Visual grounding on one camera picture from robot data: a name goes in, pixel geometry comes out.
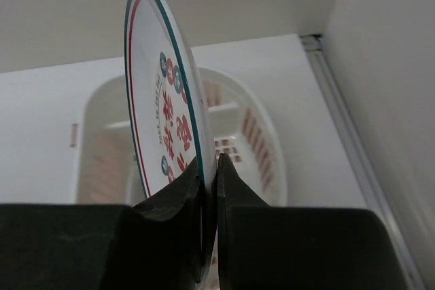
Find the white plate red Chinese characters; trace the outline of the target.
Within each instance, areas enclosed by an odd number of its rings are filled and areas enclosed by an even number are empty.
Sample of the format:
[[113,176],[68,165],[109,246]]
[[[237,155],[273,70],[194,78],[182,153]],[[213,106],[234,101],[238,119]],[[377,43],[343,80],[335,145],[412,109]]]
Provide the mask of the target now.
[[213,253],[217,172],[205,91],[192,55],[166,0],[128,0],[124,67],[133,144],[146,197],[196,164],[200,183],[201,254],[205,280]]

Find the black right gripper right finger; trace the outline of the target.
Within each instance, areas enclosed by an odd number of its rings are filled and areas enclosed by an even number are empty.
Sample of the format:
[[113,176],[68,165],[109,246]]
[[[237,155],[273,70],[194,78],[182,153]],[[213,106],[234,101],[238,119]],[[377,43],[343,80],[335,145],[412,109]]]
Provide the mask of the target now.
[[370,209],[271,206],[229,155],[217,168],[222,289],[425,289],[387,217]]

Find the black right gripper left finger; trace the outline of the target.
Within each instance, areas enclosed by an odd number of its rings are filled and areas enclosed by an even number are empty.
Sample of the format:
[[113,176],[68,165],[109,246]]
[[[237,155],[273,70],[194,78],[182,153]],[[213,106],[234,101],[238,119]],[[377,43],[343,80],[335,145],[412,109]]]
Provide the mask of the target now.
[[196,289],[203,186],[191,161],[135,206],[4,204],[2,289]]

